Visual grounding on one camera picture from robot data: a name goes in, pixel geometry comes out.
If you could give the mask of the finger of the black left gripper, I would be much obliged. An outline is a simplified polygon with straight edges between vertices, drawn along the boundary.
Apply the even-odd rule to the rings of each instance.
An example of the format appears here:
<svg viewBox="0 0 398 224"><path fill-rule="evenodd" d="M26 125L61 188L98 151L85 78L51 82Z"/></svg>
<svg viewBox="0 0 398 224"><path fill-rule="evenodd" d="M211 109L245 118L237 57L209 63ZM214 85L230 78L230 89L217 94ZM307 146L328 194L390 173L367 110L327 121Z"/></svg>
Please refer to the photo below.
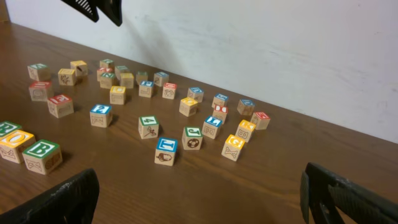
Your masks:
<svg viewBox="0 0 398 224"><path fill-rule="evenodd" d="M93 22L99 20L95 0L62 0L62 2L76 9Z"/></svg>
<svg viewBox="0 0 398 224"><path fill-rule="evenodd" d="M123 23L122 0L97 0L96 5L116 26L121 26Z"/></svg>

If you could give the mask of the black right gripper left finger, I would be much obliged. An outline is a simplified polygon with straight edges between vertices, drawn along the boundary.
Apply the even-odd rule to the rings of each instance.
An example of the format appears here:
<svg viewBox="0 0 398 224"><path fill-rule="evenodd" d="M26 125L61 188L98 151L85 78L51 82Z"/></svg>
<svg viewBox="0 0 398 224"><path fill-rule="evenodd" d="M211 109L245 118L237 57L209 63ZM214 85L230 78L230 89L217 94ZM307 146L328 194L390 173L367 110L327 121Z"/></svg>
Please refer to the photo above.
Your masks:
<svg viewBox="0 0 398 224"><path fill-rule="evenodd" d="M1 223L91 223L100 193L94 169L86 169L1 214Z"/></svg>

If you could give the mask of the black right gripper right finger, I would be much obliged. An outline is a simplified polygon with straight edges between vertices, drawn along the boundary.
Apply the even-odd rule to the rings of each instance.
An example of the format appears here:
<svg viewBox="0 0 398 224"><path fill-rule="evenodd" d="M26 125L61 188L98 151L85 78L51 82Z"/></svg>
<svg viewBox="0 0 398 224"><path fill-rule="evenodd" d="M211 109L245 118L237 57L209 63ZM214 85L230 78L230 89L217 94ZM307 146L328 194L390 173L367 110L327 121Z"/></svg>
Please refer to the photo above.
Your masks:
<svg viewBox="0 0 398 224"><path fill-rule="evenodd" d="M397 224L397 204L316 163L309 162L300 181L300 209L305 223Z"/></svg>

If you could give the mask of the green B block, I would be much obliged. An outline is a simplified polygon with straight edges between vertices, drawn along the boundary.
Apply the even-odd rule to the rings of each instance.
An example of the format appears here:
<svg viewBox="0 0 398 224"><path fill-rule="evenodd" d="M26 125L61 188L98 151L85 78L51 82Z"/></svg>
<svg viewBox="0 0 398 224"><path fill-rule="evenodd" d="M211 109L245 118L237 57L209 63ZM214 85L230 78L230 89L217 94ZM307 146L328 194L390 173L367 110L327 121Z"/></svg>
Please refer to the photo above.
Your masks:
<svg viewBox="0 0 398 224"><path fill-rule="evenodd" d="M63 161L60 145L41 139L22 153L28 170L47 175Z"/></svg>

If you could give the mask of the yellow O block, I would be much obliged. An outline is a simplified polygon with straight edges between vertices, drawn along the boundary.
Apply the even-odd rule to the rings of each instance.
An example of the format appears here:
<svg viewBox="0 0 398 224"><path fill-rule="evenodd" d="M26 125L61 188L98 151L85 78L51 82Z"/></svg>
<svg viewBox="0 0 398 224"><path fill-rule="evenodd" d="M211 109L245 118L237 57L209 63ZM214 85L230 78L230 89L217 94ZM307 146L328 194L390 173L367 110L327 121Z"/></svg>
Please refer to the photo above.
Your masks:
<svg viewBox="0 0 398 224"><path fill-rule="evenodd" d="M186 97L181 99L179 112L186 117L194 115L197 112L198 102L193 98Z"/></svg>
<svg viewBox="0 0 398 224"><path fill-rule="evenodd" d="M15 130L1 138L1 157L18 164L24 163L23 151L36 142L31 133Z"/></svg>

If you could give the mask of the green R block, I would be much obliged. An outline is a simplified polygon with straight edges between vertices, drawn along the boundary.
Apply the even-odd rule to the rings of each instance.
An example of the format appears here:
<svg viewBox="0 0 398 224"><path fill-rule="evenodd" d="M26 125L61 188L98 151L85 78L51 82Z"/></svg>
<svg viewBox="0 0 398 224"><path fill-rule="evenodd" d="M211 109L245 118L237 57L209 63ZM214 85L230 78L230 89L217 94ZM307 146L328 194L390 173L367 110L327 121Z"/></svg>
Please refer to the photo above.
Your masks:
<svg viewBox="0 0 398 224"><path fill-rule="evenodd" d="M21 125L12 123L10 121L2 121L0 122L0 138L3 138L4 136L7 136L11 132L19 129L22 129Z"/></svg>

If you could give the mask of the blue T block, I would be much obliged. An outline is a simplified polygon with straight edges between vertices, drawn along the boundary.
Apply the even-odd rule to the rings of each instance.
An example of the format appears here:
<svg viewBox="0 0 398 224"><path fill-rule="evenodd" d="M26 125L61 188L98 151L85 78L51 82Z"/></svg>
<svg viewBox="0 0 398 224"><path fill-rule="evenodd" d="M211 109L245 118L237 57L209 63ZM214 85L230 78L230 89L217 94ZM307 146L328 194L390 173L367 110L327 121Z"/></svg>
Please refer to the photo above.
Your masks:
<svg viewBox="0 0 398 224"><path fill-rule="evenodd" d="M159 138L156 149L155 159L156 164L173 166L175 156L177 153L178 141L170 138Z"/></svg>

